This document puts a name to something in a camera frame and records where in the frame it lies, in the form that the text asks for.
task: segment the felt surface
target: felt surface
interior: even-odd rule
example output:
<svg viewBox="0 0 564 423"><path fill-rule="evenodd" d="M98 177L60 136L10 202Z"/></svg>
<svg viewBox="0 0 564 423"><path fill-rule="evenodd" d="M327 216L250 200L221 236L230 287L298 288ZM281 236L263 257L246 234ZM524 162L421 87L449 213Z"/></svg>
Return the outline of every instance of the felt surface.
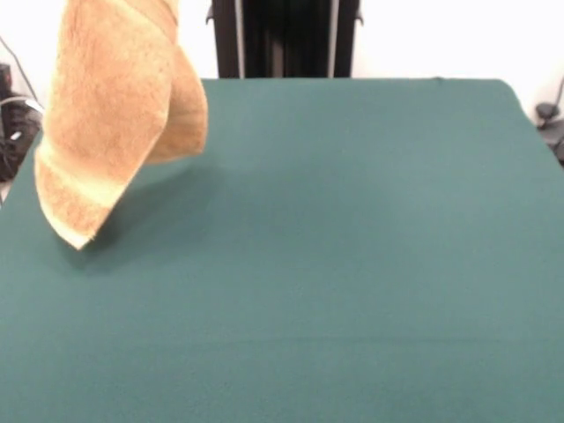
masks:
<svg viewBox="0 0 564 423"><path fill-rule="evenodd" d="M496 81L214 81L76 252L0 212L0 421L564 421L564 175Z"/></svg>

